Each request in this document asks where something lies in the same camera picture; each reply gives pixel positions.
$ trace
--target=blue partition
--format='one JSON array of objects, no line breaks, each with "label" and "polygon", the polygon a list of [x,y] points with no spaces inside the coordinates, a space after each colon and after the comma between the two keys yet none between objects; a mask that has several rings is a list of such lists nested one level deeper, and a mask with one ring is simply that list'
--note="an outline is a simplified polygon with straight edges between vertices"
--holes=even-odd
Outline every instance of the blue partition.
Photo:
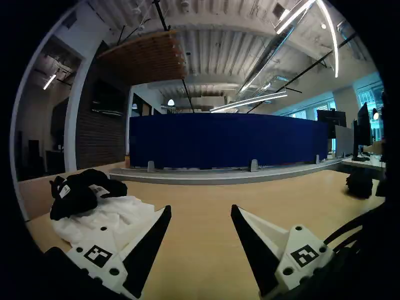
[{"label": "blue partition", "polygon": [[245,167],[313,161],[328,154],[327,124],[266,114],[181,113],[131,117],[130,164]]}]

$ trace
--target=linear led light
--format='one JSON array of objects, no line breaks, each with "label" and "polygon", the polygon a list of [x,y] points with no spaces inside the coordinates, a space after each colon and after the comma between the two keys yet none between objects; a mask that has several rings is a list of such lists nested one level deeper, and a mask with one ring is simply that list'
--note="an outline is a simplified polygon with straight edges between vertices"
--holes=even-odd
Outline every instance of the linear led light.
[{"label": "linear led light", "polygon": [[284,20],[285,18],[282,19],[281,22],[278,23],[278,25],[275,27],[275,31],[277,35],[280,35],[282,31],[285,30],[286,27],[289,26],[290,23],[293,22],[294,19],[296,19],[303,11],[308,9],[311,4],[313,4],[316,0],[300,0],[292,9],[289,11],[289,13],[286,15],[290,16],[286,21]]},{"label": "linear led light", "polygon": [[334,30],[334,24],[332,23],[331,16],[322,0],[316,0],[316,3],[319,6],[319,9],[322,11],[325,16],[326,21],[328,22],[329,31],[332,35],[333,40],[333,52],[334,52],[334,77],[338,78],[339,76],[339,51],[338,51],[338,42],[336,41],[336,34]]},{"label": "linear led light", "polygon": [[242,101],[238,101],[238,102],[234,102],[234,103],[230,103],[227,105],[223,105],[220,107],[216,107],[213,109],[210,109],[211,113],[218,113],[224,110],[228,110],[228,109],[233,109],[233,108],[237,108],[243,105],[247,105],[247,104],[252,104],[252,103],[257,103],[257,102],[263,102],[265,100],[271,100],[271,99],[276,99],[276,98],[282,98],[282,97],[286,97],[288,94],[285,91],[280,91],[280,92],[276,92],[273,94],[269,94],[269,95],[265,95],[265,96],[259,96],[259,97],[255,97],[255,98],[250,98],[250,99],[246,99],[246,100],[242,100]]},{"label": "linear led light", "polygon": [[290,12],[289,9],[285,9],[282,15],[280,16],[279,21],[282,21],[288,15],[289,12]]},{"label": "linear led light", "polygon": [[53,79],[56,78],[56,74],[54,74],[53,76],[51,76],[51,78],[47,81],[47,83],[44,85],[43,90],[47,89],[47,87],[49,86],[49,84],[52,83]]}]

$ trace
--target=black object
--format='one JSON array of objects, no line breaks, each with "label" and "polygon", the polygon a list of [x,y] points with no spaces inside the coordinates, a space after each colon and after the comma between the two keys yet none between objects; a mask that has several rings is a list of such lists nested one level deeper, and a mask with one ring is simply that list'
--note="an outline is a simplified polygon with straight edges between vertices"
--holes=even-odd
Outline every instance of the black object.
[{"label": "black object", "polygon": [[336,139],[335,125],[346,127],[346,113],[336,110],[317,110],[318,122],[328,124],[328,139]]},{"label": "black object", "polygon": [[39,154],[39,141],[30,139],[28,141],[27,173],[29,178],[41,177],[45,173],[43,157]]},{"label": "black object", "polygon": [[230,217],[246,253],[248,263],[260,290],[260,296],[264,297],[278,285],[275,271],[279,265],[279,259],[254,232],[235,204],[232,205],[230,210]]},{"label": "black object", "polygon": [[58,151],[46,151],[47,174],[55,175],[65,173],[64,153]]},{"label": "black object", "polygon": [[123,287],[136,298],[140,298],[142,295],[143,287],[156,259],[171,216],[171,206],[167,205],[153,227],[123,260],[123,265],[128,272]]},{"label": "black object", "polygon": [[365,162],[369,161],[367,157],[358,157],[359,145],[371,145],[371,125],[370,115],[368,114],[367,103],[360,108],[357,114],[357,120],[353,121],[354,142],[353,142],[353,158],[352,161]]},{"label": "black object", "polygon": [[91,110],[110,117],[124,115],[125,95],[111,84],[99,79],[93,85],[93,100]]},{"label": "black object", "polygon": [[357,140],[359,145],[371,145],[371,124],[367,103],[360,108],[357,114]]},{"label": "black object", "polygon": [[78,181],[64,181],[61,176],[57,176],[54,181],[50,180],[50,185],[51,195],[54,198],[50,211],[51,220],[69,218],[97,207],[96,195],[88,185]]},{"label": "black object", "polygon": [[61,151],[64,146],[64,127],[66,122],[66,114],[68,107],[69,98],[66,98],[61,103],[57,104],[51,114],[51,126],[50,133],[55,140],[53,146],[54,150]]},{"label": "black object", "polygon": [[57,176],[50,181],[51,195],[55,199],[50,211],[51,220],[60,220],[70,216],[85,213],[97,207],[97,198],[91,185],[104,188],[109,193],[101,198],[122,197],[127,195],[127,186],[95,169],[88,169],[80,174],[70,175],[66,178]]},{"label": "black object", "polygon": [[347,177],[346,182],[350,194],[362,199],[372,195],[372,177],[364,169],[356,169]]}]

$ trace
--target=ductwork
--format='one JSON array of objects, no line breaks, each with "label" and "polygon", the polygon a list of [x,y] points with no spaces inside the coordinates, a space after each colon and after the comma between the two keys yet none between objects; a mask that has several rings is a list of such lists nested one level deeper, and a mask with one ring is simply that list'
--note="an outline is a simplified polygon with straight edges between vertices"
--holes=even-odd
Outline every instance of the ductwork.
[{"label": "ductwork", "polygon": [[292,34],[295,27],[301,22],[303,17],[306,15],[310,8],[306,9],[303,13],[301,13],[297,18],[293,20],[293,22],[287,26],[280,34],[275,35],[271,41],[266,46],[264,52],[261,54],[260,59],[257,64],[251,70],[243,85],[240,87],[239,91],[236,94],[236,101],[239,101],[247,88],[252,84],[254,79],[263,71],[263,69],[268,65],[274,55],[278,52],[280,47],[285,43],[286,39]]}]

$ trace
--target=white towel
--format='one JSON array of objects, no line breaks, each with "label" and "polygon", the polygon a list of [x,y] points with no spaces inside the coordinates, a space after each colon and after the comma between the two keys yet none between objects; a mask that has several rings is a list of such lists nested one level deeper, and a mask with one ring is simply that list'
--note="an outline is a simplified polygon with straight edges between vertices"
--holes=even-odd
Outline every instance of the white towel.
[{"label": "white towel", "polygon": [[131,224],[140,223],[154,214],[154,205],[134,196],[97,197],[97,207],[80,215],[51,220],[54,231],[65,241],[78,244],[92,230],[107,227],[122,232]]}]

